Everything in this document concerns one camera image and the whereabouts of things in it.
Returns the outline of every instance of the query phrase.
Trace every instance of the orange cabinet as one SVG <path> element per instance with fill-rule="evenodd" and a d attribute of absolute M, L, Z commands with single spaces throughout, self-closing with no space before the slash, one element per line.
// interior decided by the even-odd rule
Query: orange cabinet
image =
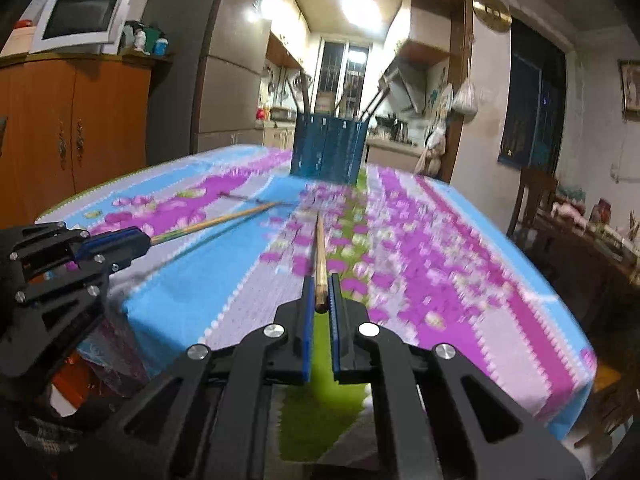
<path fill-rule="evenodd" d="M 117 56 L 0 59 L 0 228 L 146 166 L 150 72 Z"/>

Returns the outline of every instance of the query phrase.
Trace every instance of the white bottle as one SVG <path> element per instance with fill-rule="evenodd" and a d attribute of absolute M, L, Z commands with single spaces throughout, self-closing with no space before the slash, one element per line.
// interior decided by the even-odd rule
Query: white bottle
<path fill-rule="evenodd" d="M 145 43 L 146 43 L 145 31 L 140 29 L 139 31 L 136 32 L 136 38 L 133 41 L 133 50 L 137 50 L 138 52 L 144 52 Z"/>

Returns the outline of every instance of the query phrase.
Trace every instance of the striped tablecloth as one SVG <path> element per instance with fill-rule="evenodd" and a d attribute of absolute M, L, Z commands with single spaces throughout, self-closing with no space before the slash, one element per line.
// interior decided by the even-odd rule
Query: striped tablecloth
<path fill-rule="evenodd" d="M 345 295 L 406 342 L 449 342 L 564 437 L 593 382 L 593 350 L 526 258 L 455 189 L 366 166 L 355 187 L 289 176 L 290 152 L 233 146 L 140 171 L 76 196 L 40 221 L 92 234 L 149 235 L 255 206 L 290 205 L 153 247 L 111 277 L 107 321 L 79 348 L 146 381 L 200 341 L 238 343 L 300 296 L 316 213 Z M 374 448 L 370 392 L 332 381 L 327 316 L 314 329 L 312 381 L 276 396 L 280 456 L 349 463 Z"/>

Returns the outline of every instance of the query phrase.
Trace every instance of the blue pen holder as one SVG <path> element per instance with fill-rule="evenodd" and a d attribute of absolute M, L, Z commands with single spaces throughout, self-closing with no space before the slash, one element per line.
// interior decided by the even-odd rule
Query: blue pen holder
<path fill-rule="evenodd" d="M 339 119 L 330 114 L 298 114 L 291 174 L 337 184 L 355 184 L 369 120 Z"/>

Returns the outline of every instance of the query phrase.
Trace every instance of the chair back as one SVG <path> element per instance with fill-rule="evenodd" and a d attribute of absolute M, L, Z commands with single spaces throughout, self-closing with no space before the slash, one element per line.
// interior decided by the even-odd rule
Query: chair back
<path fill-rule="evenodd" d="M 527 203 L 522 215 L 522 226 L 530 228 L 538 208 L 551 211 L 557 187 L 558 180 L 554 176 L 534 168 L 522 168 L 520 170 L 520 186 L 518 186 L 518 195 L 513 206 L 513 214 L 511 215 L 507 236 L 511 237 L 516 229 L 520 210 L 522 209 L 525 188 L 527 188 Z"/>

